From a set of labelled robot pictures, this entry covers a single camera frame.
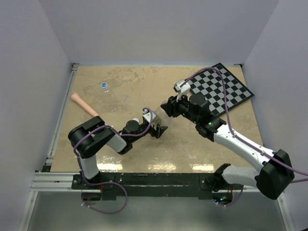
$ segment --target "white wall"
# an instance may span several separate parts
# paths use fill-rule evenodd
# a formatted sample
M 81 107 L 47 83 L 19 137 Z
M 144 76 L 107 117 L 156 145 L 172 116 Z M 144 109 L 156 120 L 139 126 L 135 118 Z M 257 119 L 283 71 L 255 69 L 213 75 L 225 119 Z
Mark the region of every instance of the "white wall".
M 278 0 L 40 0 L 82 64 L 243 63 Z
M 69 61 L 38 0 L 0 7 L 0 230 L 18 228 L 47 155 Z
M 280 0 L 244 63 L 253 107 L 267 147 L 284 149 L 308 172 L 308 1 Z M 290 185 L 296 230 L 308 228 L 308 182 Z

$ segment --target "checkerboard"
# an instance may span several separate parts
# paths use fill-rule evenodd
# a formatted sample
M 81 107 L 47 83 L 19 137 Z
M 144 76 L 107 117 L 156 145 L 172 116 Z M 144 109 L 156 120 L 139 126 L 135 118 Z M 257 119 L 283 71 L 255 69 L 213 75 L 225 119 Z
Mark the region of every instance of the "checkerboard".
M 229 110 L 254 96 L 254 94 L 224 65 L 219 63 L 213 67 L 217 68 L 221 72 L 223 79 L 225 80 L 227 106 Z M 221 79 L 215 71 L 205 71 L 192 78 L 188 81 L 188 83 L 191 86 L 190 91 L 192 94 L 201 92 L 211 103 L 210 110 L 214 115 L 220 116 L 226 112 Z

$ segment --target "rolling pin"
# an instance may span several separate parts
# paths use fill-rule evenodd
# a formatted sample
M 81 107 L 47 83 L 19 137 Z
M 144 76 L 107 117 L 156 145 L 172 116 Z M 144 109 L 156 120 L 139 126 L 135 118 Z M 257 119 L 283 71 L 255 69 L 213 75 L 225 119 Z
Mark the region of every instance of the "rolling pin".
M 79 106 L 82 107 L 91 116 L 93 117 L 98 116 L 98 113 L 93 108 L 91 108 L 86 102 L 84 102 L 83 99 L 76 92 L 71 93 L 71 100 L 79 104 Z

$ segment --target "robotic arm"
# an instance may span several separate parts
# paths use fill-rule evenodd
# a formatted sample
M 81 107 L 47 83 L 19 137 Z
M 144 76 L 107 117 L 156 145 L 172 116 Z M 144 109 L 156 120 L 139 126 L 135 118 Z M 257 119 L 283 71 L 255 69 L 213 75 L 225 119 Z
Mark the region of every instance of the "robotic arm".
M 253 167 L 223 164 L 214 173 L 213 190 L 218 191 L 226 184 L 242 184 L 257 187 L 268 198 L 277 199 L 294 179 L 294 173 L 262 153 L 266 152 L 291 167 L 289 155 L 283 150 L 274 152 L 262 147 L 236 131 L 231 132 L 225 121 L 211 113 L 210 103 L 202 94 L 193 94 L 188 99 L 190 85 L 184 82 L 181 80 L 174 85 L 174 90 L 178 95 L 169 97 L 168 102 L 162 104 L 161 108 L 169 117 L 182 115 L 187 118 L 196 125 L 195 128 L 202 137 L 227 147 Z M 79 161 L 87 180 L 93 183 L 101 181 L 95 155 L 104 145 L 110 146 L 119 154 L 125 154 L 132 148 L 133 142 L 148 133 L 157 139 L 160 138 L 167 127 L 161 127 L 159 124 L 155 127 L 154 121 L 156 119 L 157 116 L 154 113 L 151 119 L 151 112 L 146 110 L 143 111 L 142 124 L 130 120 L 120 133 L 114 131 L 110 126 L 105 126 L 86 139 L 84 137 L 90 131 L 104 126 L 105 123 L 99 116 L 74 128 L 68 134 L 68 138 L 73 147 L 78 146 Z M 235 133 L 244 142 L 235 137 Z M 258 147 L 262 152 L 256 152 L 251 145 Z

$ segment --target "beige table surface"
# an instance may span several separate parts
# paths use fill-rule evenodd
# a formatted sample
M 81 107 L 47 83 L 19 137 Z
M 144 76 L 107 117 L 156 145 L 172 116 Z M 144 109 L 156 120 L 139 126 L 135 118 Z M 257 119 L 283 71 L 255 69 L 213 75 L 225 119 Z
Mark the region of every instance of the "beige table surface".
M 73 84 L 77 92 L 101 118 L 121 130 L 127 121 L 141 119 L 142 108 L 156 110 L 162 101 L 175 95 L 173 85 L 201 67 L 182 66 L 80 66 Z M 227 67 L 244 84 L 240 67 Z M 108 83 L 104 93 L 101 84 Z M 256 143 L 262 143 L 250 101 L 230 111 L 232 126 Z M 51 167 L 53 172 L 77 172 L 79 167 L 67 138 L 71 129 L 91 116 L 69 101 Z M 227 148 L 202 138 L 194 124 L 179 116 L 171 121 L 160 139 L 150 135 L 133 143 L 133 149 L 119 155 L 109 147 L 97 153 L 100 171 L 120 172 L 214 172 L 224 163 L 249 164 Z

